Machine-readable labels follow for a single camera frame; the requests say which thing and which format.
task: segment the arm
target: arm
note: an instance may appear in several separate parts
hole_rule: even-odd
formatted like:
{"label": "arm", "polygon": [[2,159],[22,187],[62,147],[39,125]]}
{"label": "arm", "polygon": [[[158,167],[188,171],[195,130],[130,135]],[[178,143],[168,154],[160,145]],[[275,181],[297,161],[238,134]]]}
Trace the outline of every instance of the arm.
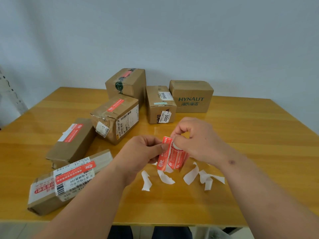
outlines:
{"label": "arm", "polygon": [[[189,139],[180,135],[186,131]],[[210,124],[183,118],[171,136],[191,157],[221,170],[256,239],[319,238],[319,218],[223,142]]]}
{"label": "arm", "polygon": [[133,137],[35,238],[107,238],[124,188],[167,149],[153,136]]}

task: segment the wooden table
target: wooden table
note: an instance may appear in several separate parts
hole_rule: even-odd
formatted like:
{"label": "wooden table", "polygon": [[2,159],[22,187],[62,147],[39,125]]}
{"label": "wooden table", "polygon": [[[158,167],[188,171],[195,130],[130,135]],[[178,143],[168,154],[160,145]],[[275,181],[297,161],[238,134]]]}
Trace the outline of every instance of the wooden table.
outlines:
{"label": "wooden table", "polygon": [[[107,101],[106,90],[59,88],[24,115],[0,131],[0,220],[47,221],[60,210],[39,217],[27,211],[30,185],[34,178],[50,172],[46,153],[77,117]],[[87,155],[110,149],[115,156],[133,136],[169,136],[178,121],[193,116],[213,124],[217,133],[231,146],[247,154],[275,182],[319,215],[319,136],[280,108],[272,100],[213,96],[207,113],[178,113],[175,122],[148,124],[146,109],[140,109],[137,126],[113,146],[96,138]],[[153,183],[150,192],[141,191],[141,173],[123,193],[115,224],[129,225],[219,225],[244,226],[229,186],[215,180],[211,191],[204,192],[199,176],[191,185],[183,176],[194,166],[189,159],[176,182],[160,181],[156,167],[145,170]],[[199,169],[222,175],[205,163]]]}

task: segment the forearm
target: forearm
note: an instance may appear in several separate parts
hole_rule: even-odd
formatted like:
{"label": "forearm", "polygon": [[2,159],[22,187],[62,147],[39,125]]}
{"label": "forearm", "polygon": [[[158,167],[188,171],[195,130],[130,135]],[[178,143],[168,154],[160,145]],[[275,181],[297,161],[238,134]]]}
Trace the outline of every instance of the forearm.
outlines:
{"label": "forearm", "polygon": [[220,167],[254,237],[319,238],[319,218],[241,154]]}
{"label": "forearm", "polygon": [[107,238],[124,188],[113,160],[35,238]]}

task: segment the person's left hand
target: person's left hand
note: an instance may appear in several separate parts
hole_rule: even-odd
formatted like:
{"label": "person's left hand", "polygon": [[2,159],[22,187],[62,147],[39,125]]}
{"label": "person's left hand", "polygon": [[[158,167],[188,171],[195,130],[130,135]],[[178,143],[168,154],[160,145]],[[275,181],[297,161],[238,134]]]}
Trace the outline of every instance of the person's left hand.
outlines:
{"label": "person's left hand", "polygon": [[158,155],[166,150],[168,145],[162,144],[155,136],[136,136],[124,145],[113,162],[126,177],[126,185],[129,185],[147,163],[157,162]]}

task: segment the person's right hand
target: person's right hand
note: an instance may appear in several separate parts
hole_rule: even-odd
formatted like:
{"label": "person's right hand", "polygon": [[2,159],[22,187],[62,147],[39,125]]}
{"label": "person's right hand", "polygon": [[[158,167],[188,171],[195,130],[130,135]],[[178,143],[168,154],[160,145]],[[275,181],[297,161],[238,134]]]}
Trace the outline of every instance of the person's right hand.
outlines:
{"label": "person's right hand", "polygon": [[[181,136],[184,132],[189,132],[189,139]],[[232,163],[231,158],[240,154],[221,140],[212,125],[193,117],[184,117],[172,132],[171,138],[190,157],[217,168],[225,162]]]}

